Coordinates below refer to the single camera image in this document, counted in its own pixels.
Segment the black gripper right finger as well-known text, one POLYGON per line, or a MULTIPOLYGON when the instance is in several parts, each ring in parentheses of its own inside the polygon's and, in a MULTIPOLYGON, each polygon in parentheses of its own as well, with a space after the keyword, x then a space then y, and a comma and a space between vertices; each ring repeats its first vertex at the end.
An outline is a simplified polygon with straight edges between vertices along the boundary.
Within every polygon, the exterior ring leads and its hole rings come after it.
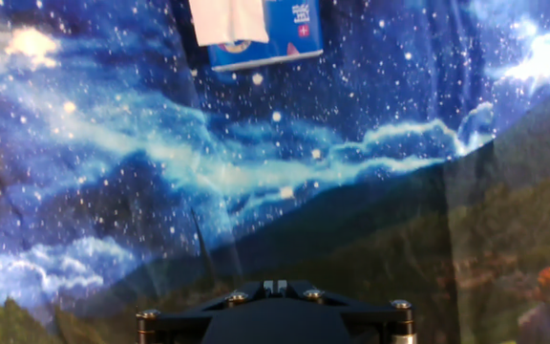
POLYGON ((415 344, 413 306, 402 299, 374 306, 321 290, 308 281, 274 282, 276 318, 301 343, 415 344))

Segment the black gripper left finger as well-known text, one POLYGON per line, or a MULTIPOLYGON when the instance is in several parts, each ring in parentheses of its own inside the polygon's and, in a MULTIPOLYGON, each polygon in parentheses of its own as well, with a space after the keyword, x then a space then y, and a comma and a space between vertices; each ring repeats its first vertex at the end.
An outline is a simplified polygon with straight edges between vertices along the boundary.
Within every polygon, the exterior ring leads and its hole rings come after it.
POLYGON ((189 310, 172 313, 156 309, 136 312, 136 343, 174 343, 183 333, 204 333, 216 315, 239 306, 251 305, 275 295, 275 282, 249 282, 224 296, 204 302, 189 310))

